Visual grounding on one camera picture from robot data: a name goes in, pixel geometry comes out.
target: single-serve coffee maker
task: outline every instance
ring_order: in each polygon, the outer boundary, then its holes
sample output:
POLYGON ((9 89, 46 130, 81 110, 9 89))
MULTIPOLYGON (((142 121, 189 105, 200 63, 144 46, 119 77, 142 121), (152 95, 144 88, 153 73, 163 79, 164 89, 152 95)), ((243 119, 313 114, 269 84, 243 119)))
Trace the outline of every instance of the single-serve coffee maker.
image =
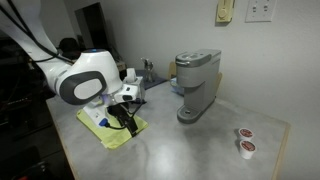
POLYGON ((221 51, 200 49, 176 56, 177 83, 184 88, 184 105, 177 117, 182 123, 196 122, 214 102, 221 51))

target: gray countertop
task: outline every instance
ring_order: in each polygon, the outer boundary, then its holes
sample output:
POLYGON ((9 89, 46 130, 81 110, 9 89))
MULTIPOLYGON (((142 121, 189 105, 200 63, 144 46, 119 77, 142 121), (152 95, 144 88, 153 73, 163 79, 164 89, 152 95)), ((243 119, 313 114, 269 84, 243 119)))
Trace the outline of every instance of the gray countertop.
POLYGON ((76 179, 195 180, 273 179, 285 146, 286 122, 252 112, 220 99, 195 124, 178 122, 183 97, 172 93, 168 82, 146 91, 147 103, 137 115, 149 123, 116 150, 76 119, 82 106, 59 97, 47 100, 68 161, 76 179), (236 131, 254 131, 257 152, 250 160, 238 151, 236 131))

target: white wall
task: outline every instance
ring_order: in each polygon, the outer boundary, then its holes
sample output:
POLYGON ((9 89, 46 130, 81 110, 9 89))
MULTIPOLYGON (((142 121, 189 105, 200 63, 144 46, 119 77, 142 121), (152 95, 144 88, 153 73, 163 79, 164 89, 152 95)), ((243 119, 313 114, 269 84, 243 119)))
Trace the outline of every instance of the white wall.
MULTIPOLYGON (((66 0, 74 10, 96 0, 66 0)), ((118 51, 131 67, 141 57, 166 77, 184 51, 222 50, 218 97, 292 125, 281 179, 320 178, 320 1, 278 0, 271 23, 244 23, 248 0, 233 21, 215 25, 217 0, 101 1, 118 51)))
POLYGON ((52 43, 58 47, 65 37, 75 37, 63 1, 41 0, 42 25, 52 43))

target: light switch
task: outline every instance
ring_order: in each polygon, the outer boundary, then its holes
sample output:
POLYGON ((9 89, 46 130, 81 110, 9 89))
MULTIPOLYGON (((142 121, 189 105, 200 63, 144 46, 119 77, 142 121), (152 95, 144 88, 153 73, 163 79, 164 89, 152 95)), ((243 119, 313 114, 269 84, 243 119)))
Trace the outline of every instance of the light switch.
POLYGON ((271 22, 277 0, 249 0, 246 22, 271 22))
POLYGON ((219 0, 217 22, 230 22, 233 16, 234 0, 219 0))

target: wall plate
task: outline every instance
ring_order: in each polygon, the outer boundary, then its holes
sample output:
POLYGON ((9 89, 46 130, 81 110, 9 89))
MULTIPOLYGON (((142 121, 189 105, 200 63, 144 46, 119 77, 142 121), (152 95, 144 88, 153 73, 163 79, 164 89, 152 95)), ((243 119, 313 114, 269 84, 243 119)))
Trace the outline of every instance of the wall plate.
POLYGON ((246 22, 271 22, 277 0, 249 0, 246 22))

